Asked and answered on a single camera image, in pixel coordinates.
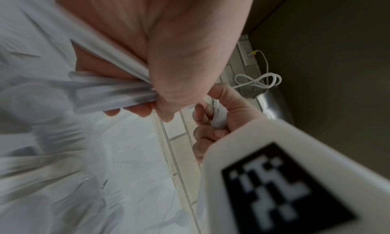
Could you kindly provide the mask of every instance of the hand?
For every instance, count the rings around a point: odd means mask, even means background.
[[[205,101],[196,105],[193,118],[198,127],[194,131],[197,142],[193,147],[193,152],[199,164],[203,162],[207,149],[214,142],[252,120],[265,117],[249,101],[228,85],[216,84],[211,88],[208,95],[219,100],[219,103],[228,110],[227,127],[220,130],[210,125],[214,116],[214,107]]]
[[[56,1],[147,63],[158,100],[126,109],[145,117],[155,108],[165,122],[206,95],[224,69],[252,3],[252,0]],[[77,45],[75,51],[76,70],[134,79]]]

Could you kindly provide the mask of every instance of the black square pattern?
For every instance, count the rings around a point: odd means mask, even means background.
[[[356,218],[275,143],[222,176],[241,234],[310,234]]]

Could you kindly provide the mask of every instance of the power cord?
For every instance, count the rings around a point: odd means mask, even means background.
[[[269,72],[268,61],[267,61],[267,58],[265,57],[265,55],[264,55],[264,53],[262,51],[255,50],[255,51],[253,51],[253,52],[248,54],[248,58],[251,57],[251,56],[256,55],[258,52],[260,52],[263,55],[263,58],[265,60],[266,67],[267,67],[266,74],[263,74],[261,77],[256,78],[256,79],[253,79],[252,77],[247,76],[245,74],[238,74],[234,78],[234,81],[238,84],[237,86],[233,87],[234,89],[241,88],[241,87],[247,86],[247,85],[252,86],[252,87],[258,87],[258,88],[261,88],[261,89],[270,89],[272,87],[278,86],[282,82],[282,77],[280,75]],[[246,83],[239,82],[238,81],[239,77],[244,77],[244,78],[248,79],[249,82],[246,82]],[[268,77],[272,77],[271,84],[269,84]],[[266,79],[266,84],[260,82],[264,78]]]

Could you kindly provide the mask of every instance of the white plastic device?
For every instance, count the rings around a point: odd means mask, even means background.
[[[263,118],[209,148],[196,216],[213,234],[387,234],[390,182],[288,123]]]

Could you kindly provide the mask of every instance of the electrical outlet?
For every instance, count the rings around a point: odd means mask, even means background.
[[[255,55],[251,54],[249,57],[248,55],[253,52],[251,43],[246,41],[239,41],[238,42],[238,49],[240,50],[241,57],[243,59],[244,65],[255,65],[256,64],[256,57]]]

